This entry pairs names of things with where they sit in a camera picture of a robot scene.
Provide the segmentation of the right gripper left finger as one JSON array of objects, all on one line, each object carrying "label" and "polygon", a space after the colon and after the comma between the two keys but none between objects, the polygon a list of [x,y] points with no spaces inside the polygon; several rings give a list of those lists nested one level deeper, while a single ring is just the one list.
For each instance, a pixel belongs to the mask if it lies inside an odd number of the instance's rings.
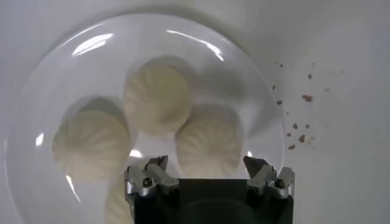
[{"label": "right gripper left finger", "polygon": [[169,195],[179,189],[179,180],[166,173],[169,158],[167,155],[151,158],[143,168],[129,166],[124,172],[126,198],[136,195],[153,197],[158,190]]}]

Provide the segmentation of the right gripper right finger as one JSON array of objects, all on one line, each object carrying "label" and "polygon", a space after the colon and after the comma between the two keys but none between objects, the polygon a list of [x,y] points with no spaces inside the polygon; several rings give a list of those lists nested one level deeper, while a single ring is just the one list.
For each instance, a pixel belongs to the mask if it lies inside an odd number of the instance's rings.
[{"label": "right gripper right finger", "polygon": [[255,189],[261,196],[267,188],[271,189],[274,198],[288,198],[294,196],[295,173],[292,168],[283,167],[279,173],[264,159],[245,156],[244,165],[250,176],[247,186]]}]

